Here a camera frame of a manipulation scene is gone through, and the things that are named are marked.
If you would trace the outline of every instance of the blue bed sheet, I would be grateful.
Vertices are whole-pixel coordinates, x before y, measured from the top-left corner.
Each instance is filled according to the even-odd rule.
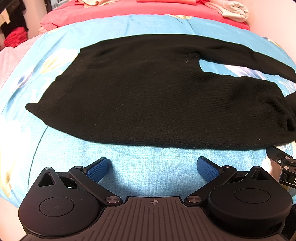
[[[67,171],[74,165],[86,166],[102,156],[110,160],[110,169],[100,183],[123,199],[126,196],[186,197],[206,183],[196,169],[199,156],[244,171],[266,162],[265,150],[180,149],[87,142],[46,126],[25,109],[27,103],[39,101],[81,48],[105,39],[138,34],[192,34],[240,43],[296,69],[290,57],[272,42],[250,31],[201,18],[115,16],[47,32],[33,44],[0,89],[0,197],[18,207],[44,167]],[[279,76],[204,60],[200,64],[208,72],[235,77],[247,75],[275,82],[284,95],[296,91],[294,83]],[[295,142],[281,149],[296,157]]]

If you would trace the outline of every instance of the ribbed brown panel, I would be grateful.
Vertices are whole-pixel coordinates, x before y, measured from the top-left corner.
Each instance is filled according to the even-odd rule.
[[[89,229],[66,238],[22,241],[247,241],[227,234],[208,220],[199,207],[186,207],[178,197],[130,197],[118,207],[107,207]],[[256,241],[286,241],[277,234]]]

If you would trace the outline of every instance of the blue gripper pad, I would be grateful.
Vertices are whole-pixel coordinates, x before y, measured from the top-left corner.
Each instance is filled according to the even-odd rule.
[[[101,157],[99,160],[83,168],[82,171],[90,179],[98,183],[109,171],[108,159]]]
[[[197,159],[197,171],[208,182],[219,176],[219,170],[222,168],[209,159],[203,156]]]

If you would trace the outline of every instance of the triangular cutout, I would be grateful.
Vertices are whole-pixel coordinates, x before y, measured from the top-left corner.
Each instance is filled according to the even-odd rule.
[[[45,186],[50,186],[54,185],[55,182],[51,176],[50,173],[45,173],[44,176],[42,177],[40,183],[38,184],[39,187],[45,187]]]
[[[256,170],[256,171],[254,171],[254,173],[253,173],[251,179],[255,179],[255,180],[265,180],[265,181],[268,180],[268,178],[267,178],[267,177],[264,175],[264,173],[261,172],[260,170]]]

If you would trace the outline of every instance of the pink blanket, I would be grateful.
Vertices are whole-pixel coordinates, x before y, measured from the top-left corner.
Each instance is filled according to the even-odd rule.
[[[200,2],[197,2],[196,5],[188,5],[168,2],[137,2],[136,0],[121,0],[113,4],[89,8],[84,8],[83,3],[77,0],[71,0],[46,14],[40,25],[46,30],[52,30],[57,27],[89,19],[130,14],[187,15],[216,20],[238,28],[250,30],[245,22],[239,23],[229,18],[224,18],[217,11],[208,8]]]
[[[32,44],[39,38],[36,36],[32,39],[29,39],[26,42],[23,42],[16,48],[6,47],[0,52],[0,88],[8,79],[12,71],[15,69],[17,64],[21,61],[23,56],[32,46]]]

